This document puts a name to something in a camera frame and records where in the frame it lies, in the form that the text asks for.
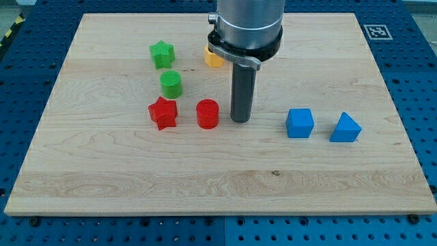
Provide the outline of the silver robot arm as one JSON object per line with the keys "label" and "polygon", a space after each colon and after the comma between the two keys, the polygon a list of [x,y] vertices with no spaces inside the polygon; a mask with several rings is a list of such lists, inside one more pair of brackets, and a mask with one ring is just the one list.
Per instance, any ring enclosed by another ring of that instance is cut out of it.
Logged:
{"label": "silver robot arm", "polygon": [[217,0],[208,14],[208,49],[234,64],[259,70],[279,50],[285,0]]}

